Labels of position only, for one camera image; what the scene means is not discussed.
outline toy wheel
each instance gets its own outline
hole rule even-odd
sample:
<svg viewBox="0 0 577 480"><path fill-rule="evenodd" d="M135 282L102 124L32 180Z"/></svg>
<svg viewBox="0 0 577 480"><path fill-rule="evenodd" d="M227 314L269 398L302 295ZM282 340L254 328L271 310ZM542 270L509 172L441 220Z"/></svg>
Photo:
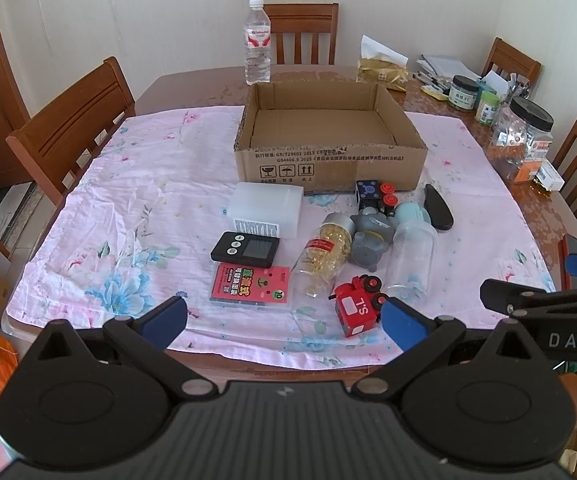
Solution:
<svg viewBox="0 0 577 480"><path fill-rule="evenodd" d="M385 295L383 292L380 292L379 294L376 294L373 296L373 299L370 300L370 304L373 305L373 308L377 312L381 312L382 305L386 302L387 299L388 299L388 296Z"/></svg>
<svg viewBox="0 0 577 480"><path fill-rule="evenodd" d="M379 292L379 289L382 288L382 280L377 276L367 276L364 278L363 285L367 292Z"/></svg>

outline wooden table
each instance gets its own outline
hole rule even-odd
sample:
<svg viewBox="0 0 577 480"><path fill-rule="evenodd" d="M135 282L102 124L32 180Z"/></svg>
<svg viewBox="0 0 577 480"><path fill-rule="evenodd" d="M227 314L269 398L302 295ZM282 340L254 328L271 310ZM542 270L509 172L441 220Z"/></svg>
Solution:
<svg viewBox="0 0 577 480"><path fill-rule="evenodd" d="M355 80L357 69L350 66L280 65L271 68L271 80ZM474 112L459 112L419 90L420 83L408 83L408 92L391 94L409 112L457 117L463 121L480 146L488 146L491 129L475 121ZM136 114L146 115L175 108L243 105L248 93L243 67L214 68L165 75L157 79L136 101ZM577 220L557 192L547 196L532 184L514 184L510 191L524 214L555 285L559 288L557 244L566 234L577 237ZM227 380L344 380L352 384L374 370L373 366L345 370L291 370L227 359L215 354L169 351L178 361L223 384Z"/></svg>

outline floral pattern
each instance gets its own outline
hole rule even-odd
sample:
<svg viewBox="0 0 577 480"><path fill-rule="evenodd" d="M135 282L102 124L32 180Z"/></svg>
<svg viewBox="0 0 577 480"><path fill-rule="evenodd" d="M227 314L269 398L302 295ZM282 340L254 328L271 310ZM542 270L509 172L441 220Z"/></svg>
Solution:
<svg viewBox="0 0 577 480"><path fill-rule="evenodd" d="M215 272L210 251L231 229L225 206L238 182L232 146L241 116L241 107L214 107L124 121L69 194L8 314L37 326L65 318L76 328L99 327L113 316L142 316L177 295L187 303L188 320L172 349L303 369L380 364L399 355L380 326L344 337L332 301L208 299ZM423 203L423 186L431 182L455 217L438 237L428 301L419 309L491 328L501 315L479 302L484 279L508 276L543 288L552 281L517 204L463 124L410 117L431 151L418 188L398 198ZM352 194L305 197L300 238L283 242L276 264L291 266L328 213L356 210ZM382 258L378 276L390 257ZM337 282L363 272L347 264Z"/></svg>

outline red card package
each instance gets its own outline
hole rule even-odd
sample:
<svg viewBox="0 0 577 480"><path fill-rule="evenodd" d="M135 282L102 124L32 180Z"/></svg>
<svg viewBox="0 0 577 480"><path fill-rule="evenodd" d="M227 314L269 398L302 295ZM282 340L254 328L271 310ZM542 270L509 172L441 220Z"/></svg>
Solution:
<svg viewBox="0 0 577 480"><path fill-rule="evenodd" d="M259 269L222 263L217 266L210 300L249 305L286 303L288 277L288 267Z"/></svg>

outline black jar lid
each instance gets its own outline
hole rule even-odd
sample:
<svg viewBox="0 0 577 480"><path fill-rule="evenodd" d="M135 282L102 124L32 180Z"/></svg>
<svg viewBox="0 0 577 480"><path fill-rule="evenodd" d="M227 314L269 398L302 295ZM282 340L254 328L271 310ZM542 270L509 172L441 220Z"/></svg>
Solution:
<svg viewBox="0 0 577 480"><path fill-rule="evenodd" d="M453 84L459 88L468 90L469 92L479 91L479 85L469 77L463 75L456 75L453 78Z"/></svg>
<svg viewBox="0 0 577 480"><path fill-rule="evenodd" d="M528 99L513 97L510 102L510 109L517 117L543 132L549 132L553 129L552 115Z"/></svg>

